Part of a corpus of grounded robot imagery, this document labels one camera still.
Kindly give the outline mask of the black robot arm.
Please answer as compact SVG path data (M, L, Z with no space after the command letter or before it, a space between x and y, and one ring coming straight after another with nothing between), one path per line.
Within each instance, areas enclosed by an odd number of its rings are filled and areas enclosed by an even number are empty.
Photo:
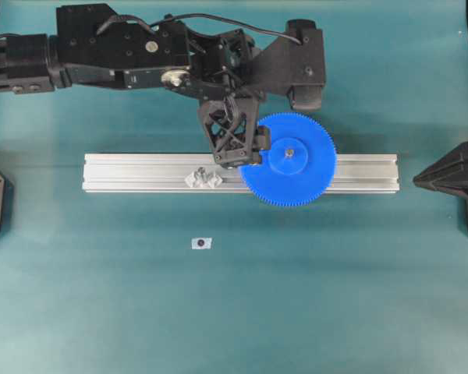
M257 126L264 95L246 84L255 46L242 30L205 35L172 17L150 26L105 3L58 7L56 20L54 35L0 35L0 93L162 88L198 101L216 164L261 162L270 132Z

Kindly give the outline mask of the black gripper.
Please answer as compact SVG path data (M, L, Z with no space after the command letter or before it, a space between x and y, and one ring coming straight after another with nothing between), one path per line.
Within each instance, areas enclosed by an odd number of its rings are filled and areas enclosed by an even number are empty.
M199 100L197 115L214 162L223 168L260 165L260 151L271 149L270 129L257 127L265 93L243 82L260 48L241 29L213 36L189 30L188 37L185 95Z

